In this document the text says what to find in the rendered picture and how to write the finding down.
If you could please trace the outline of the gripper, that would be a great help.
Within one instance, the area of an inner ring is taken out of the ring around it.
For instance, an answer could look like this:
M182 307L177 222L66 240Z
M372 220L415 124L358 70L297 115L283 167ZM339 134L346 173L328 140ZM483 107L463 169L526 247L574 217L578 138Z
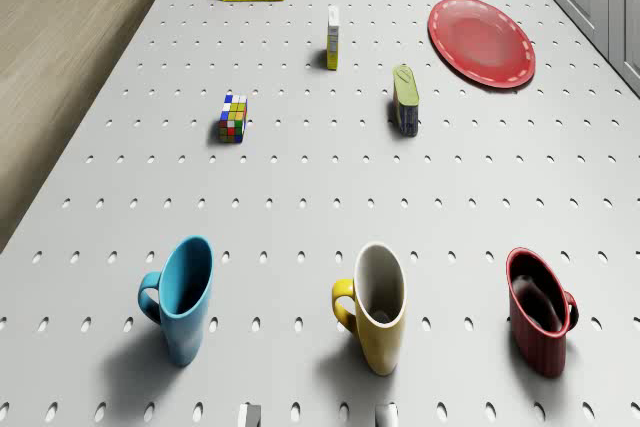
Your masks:
M375 406L375 427L398 427L398 409L395 403ZM238 427L261 427L261 406L244 403L238 414Z

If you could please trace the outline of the blue mug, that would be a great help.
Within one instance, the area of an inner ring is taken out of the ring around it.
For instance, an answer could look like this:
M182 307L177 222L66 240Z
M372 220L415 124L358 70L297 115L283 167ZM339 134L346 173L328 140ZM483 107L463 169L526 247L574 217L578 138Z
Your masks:
M197 355L213 285L213 251L201 236L184 239L160 272L150 272L138 289L141 311L158 324L171 361L186 366Z

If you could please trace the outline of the yellow mug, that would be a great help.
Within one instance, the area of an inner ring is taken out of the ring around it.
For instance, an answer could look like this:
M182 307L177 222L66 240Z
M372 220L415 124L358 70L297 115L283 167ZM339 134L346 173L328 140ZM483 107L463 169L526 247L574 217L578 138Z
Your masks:
M380 376L398 364L405 328L406 279L395 254L381 242L359 252L354 277L332 287L338 322L359 341L370 368Z

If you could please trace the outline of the puzzle cube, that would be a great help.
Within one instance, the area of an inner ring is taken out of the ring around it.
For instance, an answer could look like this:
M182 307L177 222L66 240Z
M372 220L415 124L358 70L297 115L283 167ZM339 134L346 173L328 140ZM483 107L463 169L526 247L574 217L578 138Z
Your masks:
M248 101L245 95L227 94L218 122L221 142L241 143L247 122Z

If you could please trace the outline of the red mug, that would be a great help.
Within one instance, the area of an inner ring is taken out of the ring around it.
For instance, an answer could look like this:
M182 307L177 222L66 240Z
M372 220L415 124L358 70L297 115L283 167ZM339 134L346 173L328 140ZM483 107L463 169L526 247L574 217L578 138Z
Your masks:
M511 332L520 353L539 374L555 378L564 370L566 335L579 320L573 295L548 263L524 247L506 260Z

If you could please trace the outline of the flat-sided can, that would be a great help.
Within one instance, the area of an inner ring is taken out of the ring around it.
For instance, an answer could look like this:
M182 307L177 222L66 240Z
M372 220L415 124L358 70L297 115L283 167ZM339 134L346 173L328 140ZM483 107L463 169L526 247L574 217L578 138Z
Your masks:
M419 94L411 68L406 64L392 69L394 80L394 111L400 132L415 137L418 133Z

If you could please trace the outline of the yellow and white carton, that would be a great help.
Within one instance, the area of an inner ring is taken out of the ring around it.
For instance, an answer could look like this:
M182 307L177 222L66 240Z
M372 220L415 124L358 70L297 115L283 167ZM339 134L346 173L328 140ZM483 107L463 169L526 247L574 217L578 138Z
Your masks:
M336 70L338 67L339 28L339 8L335 5L329 5L326 47L327 68L329 70Z

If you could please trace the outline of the red plate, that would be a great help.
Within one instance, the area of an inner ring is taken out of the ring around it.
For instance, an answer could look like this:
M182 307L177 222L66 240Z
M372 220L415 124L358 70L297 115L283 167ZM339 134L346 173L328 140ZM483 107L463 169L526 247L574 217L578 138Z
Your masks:
M483 1L439 1L430 12L428 32L444 60L475 82L514 88L535 73L528 36L507 14Z

